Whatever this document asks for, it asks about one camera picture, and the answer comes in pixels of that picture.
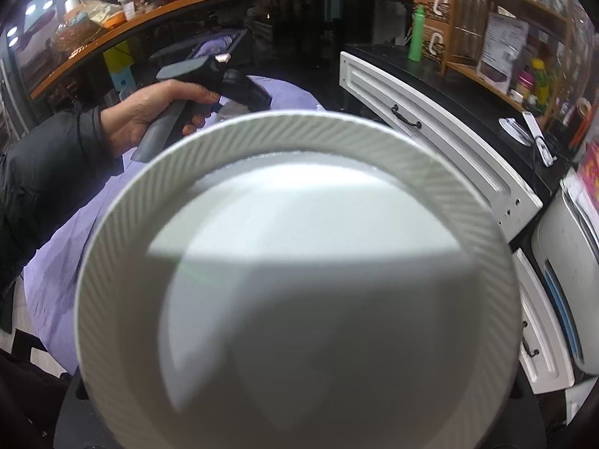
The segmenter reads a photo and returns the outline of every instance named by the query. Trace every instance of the finger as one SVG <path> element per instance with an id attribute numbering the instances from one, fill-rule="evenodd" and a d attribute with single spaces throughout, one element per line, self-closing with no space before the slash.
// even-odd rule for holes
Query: finger
<path id="1" fill-rule="evenodd" d="M 206 123 L 206 119 L 202 115 L 196 115 L 191 119 L 191 124 L 196 128 L 201 128 Z"/>
<path id="2" fill-rule="evenodd" d="M 216 103 L 220 96 L 217 92 L 208 91 L 203 86 L 193 82 L 181 82 L 180 80 L 169 79 L 164 82 L 168 90 L 169 98 L 172 101 L 176 99 L 185 99 L 195 101 L 196 103 L 212 104 Z"/>
<path id="3" fill-rule="evenodd" d="M 185 125 L 183 127 L 183 136 L 187 136 L 187 135 L 191 135 L 192 133 L 195 133 L 196 128 L 193 125 Z"/>

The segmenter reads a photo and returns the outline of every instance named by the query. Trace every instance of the pink and yellow package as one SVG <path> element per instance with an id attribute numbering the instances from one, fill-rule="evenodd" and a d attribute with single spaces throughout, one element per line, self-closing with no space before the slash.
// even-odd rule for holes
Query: pink and yellow package
<path id="1" fill-rule="evenodd" d="M 597 138 L 586 146 L 585 158 L 578 168 L 578 177 L 584 182 L 595 209 L 599 211 L 599 142 Z"/>

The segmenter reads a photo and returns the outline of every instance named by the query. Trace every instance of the plastic cup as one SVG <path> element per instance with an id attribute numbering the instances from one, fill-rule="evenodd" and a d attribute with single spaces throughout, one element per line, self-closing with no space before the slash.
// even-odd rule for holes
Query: plastic cup
<path id="1" fill-rule="evenodd" d="M 136 16 L 143 15 L 146 11 L 146 0 L 118 0 L 125 11 L 125 18 L 128 22 Z"/>

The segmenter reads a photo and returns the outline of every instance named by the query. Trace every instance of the jacket cuff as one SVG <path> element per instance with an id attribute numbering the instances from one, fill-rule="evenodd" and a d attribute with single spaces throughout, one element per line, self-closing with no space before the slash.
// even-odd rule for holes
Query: jacket cuff
<path id="1" fill-rule="evenodd" d="M 102 130 L 100 108 L 95 107 L 79 115 L 79 136 L 89 166 L 98 179 L 120 175 L 124 172 L 123 159 L 114 159 Z"/>

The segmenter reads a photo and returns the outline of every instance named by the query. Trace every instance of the counter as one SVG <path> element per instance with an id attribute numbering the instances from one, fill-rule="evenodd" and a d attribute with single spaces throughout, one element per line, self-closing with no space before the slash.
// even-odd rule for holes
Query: counter
<path id="1" fill-rule="evenodd" d="M 559 181 L 568 171 L 567 161 L 558 157 L 557 162 L 546 168 L 537 159 L 533 166 L 531 148 L 516 142 L 498 122 L 499 118 L 511 116 L 526 127 L 522 115 L 498 96 L 462 74 L 449 71 L 445 77 L 441 76 L 440 65 L 430 59 L 410 61 L 407 51 L 400 47 L 357 44 L 346 45 L 344 50 L 402 80 L 447 109 L 492 146 L 535 190 L 544 205 L 559 189 Z"/>

